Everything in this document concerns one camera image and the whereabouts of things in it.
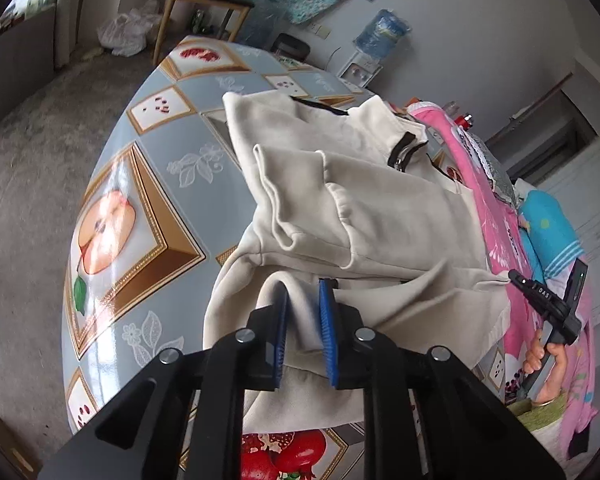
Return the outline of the person's right hand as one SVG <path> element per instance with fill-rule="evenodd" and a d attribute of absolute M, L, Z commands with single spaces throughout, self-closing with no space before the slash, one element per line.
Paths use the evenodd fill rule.
<path fill-rule="evenodd" d="M 522 363 L 524 374 L 547 372 L 540 390 L 529 398 L 536 405 L 553 402 L 562 394 L 562 382 L 568 367 L 566 348 L 563 344 L 542 343 L 543 332 L 537 330 L 531 339 Z"/>

